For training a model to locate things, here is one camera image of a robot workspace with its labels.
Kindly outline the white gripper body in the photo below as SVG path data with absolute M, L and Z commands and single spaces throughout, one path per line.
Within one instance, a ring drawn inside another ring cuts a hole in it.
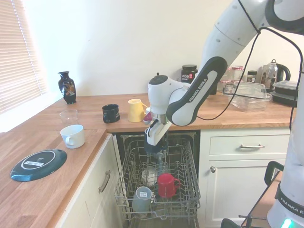
M 147 143 L 149 145 L 156 146 L 169 128 L 170 121 L 163 124 L 158 120 L 152 121 L 152 124 L 144 131 L 147 138 Z

